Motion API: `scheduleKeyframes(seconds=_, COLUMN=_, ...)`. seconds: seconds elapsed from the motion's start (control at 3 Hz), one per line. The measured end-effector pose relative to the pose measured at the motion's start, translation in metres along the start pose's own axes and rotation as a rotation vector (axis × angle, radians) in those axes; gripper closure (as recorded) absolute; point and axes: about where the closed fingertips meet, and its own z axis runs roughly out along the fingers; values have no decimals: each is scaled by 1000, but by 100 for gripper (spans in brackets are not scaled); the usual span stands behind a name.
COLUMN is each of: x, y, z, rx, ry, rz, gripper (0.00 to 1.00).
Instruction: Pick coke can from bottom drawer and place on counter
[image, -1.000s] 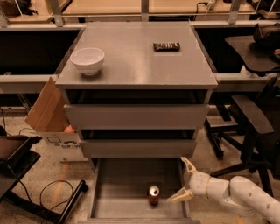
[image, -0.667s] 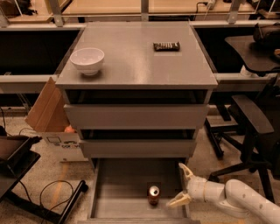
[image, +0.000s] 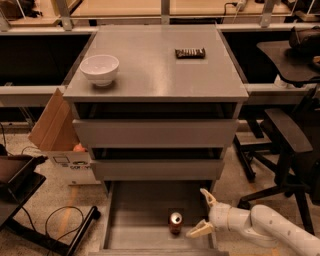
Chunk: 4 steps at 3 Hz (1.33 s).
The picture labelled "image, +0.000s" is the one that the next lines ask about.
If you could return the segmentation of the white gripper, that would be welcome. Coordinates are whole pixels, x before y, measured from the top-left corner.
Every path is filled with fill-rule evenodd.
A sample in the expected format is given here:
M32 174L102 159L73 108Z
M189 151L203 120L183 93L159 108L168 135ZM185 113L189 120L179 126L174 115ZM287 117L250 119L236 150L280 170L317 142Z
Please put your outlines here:
M205 188L200 189L201 194L205 197L209 207L209 220L201 220L195 227L190 229L186 236L188 238L198 238L200 236L208 235L215 230L228 231L228 219L231 206L225 203L217 203L216 198Z

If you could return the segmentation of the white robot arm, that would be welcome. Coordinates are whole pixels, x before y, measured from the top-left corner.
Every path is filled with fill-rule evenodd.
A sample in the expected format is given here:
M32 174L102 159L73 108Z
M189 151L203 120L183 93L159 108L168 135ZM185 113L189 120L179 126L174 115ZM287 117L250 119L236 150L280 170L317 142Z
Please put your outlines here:
M296 226L278 212L265 205L251 210L218 202L201 188L209 206L208 220L201 220L186 236L198 238L217 230L236 231L249 242L261 247L275 247L278 242L288 245L299 256L320 256L320 239Z

